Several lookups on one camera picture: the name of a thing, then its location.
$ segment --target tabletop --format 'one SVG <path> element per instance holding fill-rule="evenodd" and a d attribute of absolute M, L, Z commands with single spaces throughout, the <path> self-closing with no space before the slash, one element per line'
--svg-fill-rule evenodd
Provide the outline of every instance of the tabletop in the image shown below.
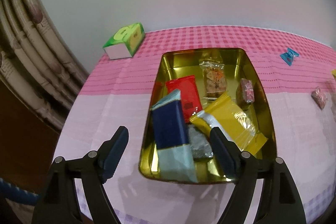
<path fill-rule="evenodd" d="M 272 114 L 277 153 L 296 183 L 307 223 L 320 216 L 335 194 L 336 52 L 321 43 L 276 30 L 241 26 L 198 26 L 150 32 L 133 58 L 103 55 L 77 97 L 54 156 L 66 160 L 97 150 L 121 125 L 129 143 L 113 178 L 104 184 L 125 224 L 216 223 L 233 184 L 183 185 L 144 178 L 138 161 L 152 88 L 163 53 L 202 47 L 239 47 L 261 80 Z M 300 54 L 288 66 L 280 54 Z M 327 94 L 323 110 L 310 93 Z M 263 180 L 258 180 L 246 224 L 253 223 Z M 76 179 L 81 211 L 90 217 L 81 181 Z"/>

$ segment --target brown snack in bag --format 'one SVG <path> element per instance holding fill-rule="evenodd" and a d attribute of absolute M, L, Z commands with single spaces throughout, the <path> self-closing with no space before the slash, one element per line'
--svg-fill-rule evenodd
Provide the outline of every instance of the brown snack in bag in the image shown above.
<path fill-rule="evenodd" d="M 254 92 L 252 81 L 242 78 L 236 90 L 236 102 L 237 105 L 246 110 L 249 104 L 254 102 Z"/>
<path fill-rule="evenodd" d="M 315 102 L 317 103 L 317 105 L 320 107 L 320 109 L 324 109 L 324 107 L 326 106 L 327 103 L 327 96 L 324 92 L 322 92 L 322 90 L 320 89 L 319 86 L 317 86 L 313 92 L 311 93 L 311 96 L 313 97 L 313 99 L 315 100 Z"/>
<path fill-rule="evenodd" d="M 203 70 L 203 79 L 206 96 L 218 98 L 227 88 L 226 78 L 224 75 L 224 65 L 210 61 L 204 61 L 199 65 Z"/>

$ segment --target curtain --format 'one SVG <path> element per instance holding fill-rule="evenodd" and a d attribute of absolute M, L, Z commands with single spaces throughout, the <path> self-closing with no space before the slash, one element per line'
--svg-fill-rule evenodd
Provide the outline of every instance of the curtain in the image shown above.
<path fill-rule="evenodd" d="M 0 32 L 0 79 L 60 132 L 87 72 L 64 46 L 39 0 L 1 0 Z"/>

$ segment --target pink wrapped candy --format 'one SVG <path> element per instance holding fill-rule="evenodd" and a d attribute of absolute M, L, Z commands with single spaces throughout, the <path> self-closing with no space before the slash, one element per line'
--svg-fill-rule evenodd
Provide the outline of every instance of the pink wrapped candy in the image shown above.
<path fill-rule="evenodd" d="M 243 110 L 246 110 L 249 104 L 254 102 L 254 92 L 251 80 L 244 78 L 240 80 L 236 91 L 236 102 Z"/>
<path fill-rule="evenodd" d="M 311 96 L 313 97 L 313 99 L 315 100 L 317 105 L 320 107 L 320 109 L 324 109 L 324 107 L 326 106 L 328 98 L 327 98 L 326 94 L 321 91 L 319 86 L 317 86 L 313 90 L 313 92 L 311 93 Z"/>

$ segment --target blue candy wrapper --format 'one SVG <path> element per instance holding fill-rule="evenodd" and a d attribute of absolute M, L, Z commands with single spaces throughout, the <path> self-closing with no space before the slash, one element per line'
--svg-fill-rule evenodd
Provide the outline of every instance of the blue candy wrapper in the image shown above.
<path fill-rule="evenodd" d="M 287 48 L 287 52 L 280 54 L 280 57 L 289 65 L 292 65 L 294 57 L 298 57 L 299 54 L 292 50 L 291 48 Z"/>
<path fill-rule="evenodd" d="M 152 120 L 161 177 L 197 182 L 180 90 L 173 90 L 152 106 Z"/>

